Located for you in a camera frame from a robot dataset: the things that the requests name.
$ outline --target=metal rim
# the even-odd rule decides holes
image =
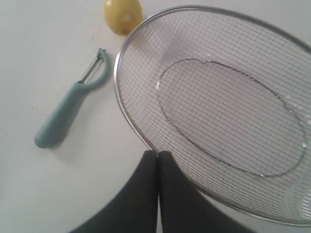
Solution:
[[[124,103],[122,101],[121,98],[121,94],[120,94],[120,87],[119,87],[119,81],[118,81],[118,72],[119,72],[119,67],[121,66],[122,63],[122,59],[124,56],[124,53],[126,52],[126,49],[128,47],[128,45],[130,44],[130,42],[132,41],[133,37],[137,34],[137,32],[140,31],[140,29],[142,27],[144,27],[145,25],[153,22],[154,20],[165,16],[165,15],[169,15],[172,14],[174,12],[182,12],[182,11],[203,11],[203,12],[212,12],[212,13],[217,13],[217,14],[221,14],[221,15],[226,15],[226,16],[230,16],[230,17],[234,17],[234,18],[239,18],[241,20],[246,20],[249,22],[252,22],[254,24],[257,24],[259,26],[262,26],[266,29],[269,29],[273,32],[275,32],[276,34],[279,34],[281,36],[283,36],[284,38],[288,39],[289,41],[291,41],[292,43],[294,43],[295,45],[297,45],[298,47],[300,47],[302,50],[304,50],[305,52],[311,54],[311,47],[306,44],[305,42],[303,42],[302,40],[296,38],[295,36],[287,33],[286,31],[273,26],[272,24],[269,24],[265,21],[262,21],[260,19],[245,15],[245,14],[241,14],[235,11],[230,11],[230,10],[226,10],[226,9],[222,9],[222,8],[217,8],[217,7],[208,7],[208,6],[201,6],[201,5],[181,5],[181,6],[177,6],[177,7],[172,7],[172,8],[168,8],[164,11],[161,11],[153,16],[150,16],[149,18],[147,18],[146,20],[144,20],[140,25],[138,25],[138,27],[128,36],[128,38],[126,39],[126,41],[124,42],[119,54],[116,57],[116,61],[115,61],[115,67],[114,67],[114,86],[115,86],[115,93],[116,93],[116,97],[117,97],[117,102],[118,105],[121,109],[122,114],[124,115],[126,121],[128,122],[128,124],[132,127],[132,129],[134,130],[134,132],[138,135],[138,137],[142,140],[142,142],[151,150],[156,150],[155,146],[152,144],[151,141],[148,140],[148,138],[146,138],[143,133],[141,132],[141,130],[139,129],[139,127],[135,124],[135,122],[133,122],[131,120],[131,118],[129,117],[129,114],[127,112],[127,110],[124,108]],[[311,226],[311,221],[310,220],[292,220],[292,219],[286,219],[286,218],[280,218],[277,216],[271,216],[265,213],[258,213],[255,212],[253,210],[251,210],[250,208],[247,208],[243,205],[240,205],[237,202],[234,202],[232,200],[229,200],[227,198],[224,198],[214,192],[212,192],[211,190],[207,190],[205,187],[203,187],[202,185],[200,185],[198,182],[196,182],[195,180],[193,180],[191,177],[187,176],[189,178],[189,180],[196,186],[196,188],[202,192],[203,194],[211,197],[212,199],[220,202],[221,204],[224,204],[232,209],[238,210],[242,213],[248,214],[250,216],[254,216],[256,218],[259,219],[264,219],[264,220],[268,220],[271,222],[275,222],[275,223],[280,223],[280,224],[286,224],[286,225],[291,225],[291,226],[299,226],[299,227],[310,227]]]

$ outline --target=teal peeler handle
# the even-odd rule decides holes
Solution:
[[[99,49],[98,57],[104,60],[105,63],[102,75],[92,83],[84,84],[79,81],[73,84],[35,135],[35,144],[39,148],[50,148],[65,138],[85,97],[91,90],[101,86],[107,79],[110,73],[108,54],[105,50]]]

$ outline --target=white surface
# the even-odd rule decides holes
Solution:
[[[181,4],[246,13],[311,44],[308,0],[142,0],[146,16]],[[0,232],[66,233],[107,204],[146,149],[127,125],[112,79],[84,102],[64,143],[41,150],[33,137],[98,47],[114,58],[124,38],[102,15],[102,0],[0,3]],[[221,206],[258,232],[310,232]]]

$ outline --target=white countertop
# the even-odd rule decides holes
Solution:
[[[309,0],[141,4],[146,16],[181,4],[236,10],[311,44]],[[146,147],[119,110],[112,79],[87,97],[59,147],[39,149],[34,135],[98,47],[114,59],[125,38],[105,24],[102,0],[3,0],[0,32],[0,232],[69,232],[117,194]],[[258,232],[310,232],[220,208]]]

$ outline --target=lemon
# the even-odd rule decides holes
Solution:
[[[104,18],[109,28],[118,35],[128,35],[142,21],[138,0],[105,0]]]

